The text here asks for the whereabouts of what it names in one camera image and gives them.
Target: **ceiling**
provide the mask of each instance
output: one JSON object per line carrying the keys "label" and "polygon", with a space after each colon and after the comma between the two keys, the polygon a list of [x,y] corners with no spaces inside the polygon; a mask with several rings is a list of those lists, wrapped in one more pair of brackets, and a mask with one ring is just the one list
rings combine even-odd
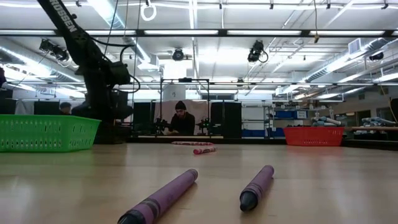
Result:
{"label": "ceiling", "polygon": [[[152,4],[157,4],[157,15],[151,21],[144,21],[139,16],[139,6],[127,7],[126,0],[119,1],[118,13],[125,18],[128,10],[126,24],[129,29],[190,29],[189,1],[152,0]],[[71,13],[77,15],[76,22],[82,28],[109,29],[107,23],[88,1],[80,1],[82,7],[75,6],[75,0],[63,0],[63,2],[68,5],[67,8]],[[218,7],[219,0],[198,0],[195,29],[314,29],[316,20],[319,29],[398,28],[396,22],[398,21],[398,1],[388,0],[387,9],[381,9],[383,0],[331,0],[333,7],[330,9],[326,9],[326,2],[316,1],[318,8],[317,19],[315,19],[314,5],[311,0],[275,0],[273,10],[268,9],[269,1],[263,0],[222,0],[223,10]],[[130,0],[129,3],[137,4],[140,1]],[[147,10],[146,14],[149,16],[150,9]],[[0,29],[55,29],[55,26],[35,0],[0,0]],[[7,38],[43,55],[39,50],[42,40],[40,37]],[[65,42],[60,37],[48,39],[65,47]],[[248,63],[247,57],[249,49],[256,40],[262,40],[265,46],[271,43],[266,49],[269,61],[252,68],[253,65]],[[224,82],[236,81],[239,77],[245,78],[248,82],[292,82],[294,73],[307,72],[324,64],[346,50],[348,43],[353,40],[354,38],[321,38],[314,44],[313,38],[297,37],[276,38],[275,40],[272,37],[197,37],[198,76]],[[109,42],[123,44],[119,37],[112,37]],[[191,37],[140,37],[137,42],[148,54],[158,55],[161,64],[170,62],[170,53],[177,47],[182,48],[187,55],[193,54]],[[115,55],[115,60],[117,60],[120,49],[110,47],[108,52]],[[387,54],[395,58],[396,52],[394,45],[388,48]],[[130,72],[135,76],[159,77],[157,73],[135,69],[134,59],[129,59],[128,55],[134,58],[134,52],[127,49],[124,62],[128,64]],[[375,66],[377,63],[381,62],[369,62],[366,66]],[[363,60],[360,60],[336,72],[352,75],[364,69],[365,64]]]}

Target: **ceiling beam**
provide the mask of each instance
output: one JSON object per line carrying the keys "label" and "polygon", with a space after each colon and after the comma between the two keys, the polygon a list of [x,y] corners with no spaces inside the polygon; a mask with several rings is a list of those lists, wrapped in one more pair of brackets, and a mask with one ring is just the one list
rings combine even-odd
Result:
{"label": "ceiling beam", "polygon": [[[110,30],[86,30],[92,37],[108,37]],[[321,38],[397,37],[398,30],[318,30]],[[111,37],[124,37],[113,30]],[[312,29],[128,29],[126,37],[314,37]],[[57,30],[0,29],[0,37],[62,37]]]}

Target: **man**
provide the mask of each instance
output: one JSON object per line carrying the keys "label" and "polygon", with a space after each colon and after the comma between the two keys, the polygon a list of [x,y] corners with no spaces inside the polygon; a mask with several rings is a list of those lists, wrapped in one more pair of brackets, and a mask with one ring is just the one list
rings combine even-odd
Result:
{"label": "man", "polygon": [[195,117],[187,112],[187,107],[182,101],[175,105],[175,114],[172,118],[168,134],[193,135],[195,130]]}
{"label": "man", "polygon": [[70,115],[70,110],[72,105],[68,102],[63,102],[60,104],[60,115]]}

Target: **black robotic arm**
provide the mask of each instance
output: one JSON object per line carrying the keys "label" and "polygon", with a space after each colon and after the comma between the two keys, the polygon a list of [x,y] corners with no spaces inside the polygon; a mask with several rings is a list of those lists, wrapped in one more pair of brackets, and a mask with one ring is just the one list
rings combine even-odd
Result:
{"label": "black robotic arm", "polygon": [[127,65],[111,62],[91,37],[75,22],[61,0],[37,0],[65,39],[67,50],[83,75],[94,118],[111,121],[119,114],[113,108],[111,90],[118,84],[130,83]]}

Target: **wooden floor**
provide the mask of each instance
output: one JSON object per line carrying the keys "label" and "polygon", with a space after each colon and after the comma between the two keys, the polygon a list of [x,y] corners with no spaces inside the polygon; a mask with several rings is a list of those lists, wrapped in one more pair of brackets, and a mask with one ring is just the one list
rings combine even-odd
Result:
{"label": "wooden floor", "polygon": [[[398,153],[341,147],[124,144],[69,154],[0,154],[1,224],[111,224],[188,168],[197,183],[162,224],[375,224],[398,219]],[[275,168],[268,196],[242,214],[239,193]]]}

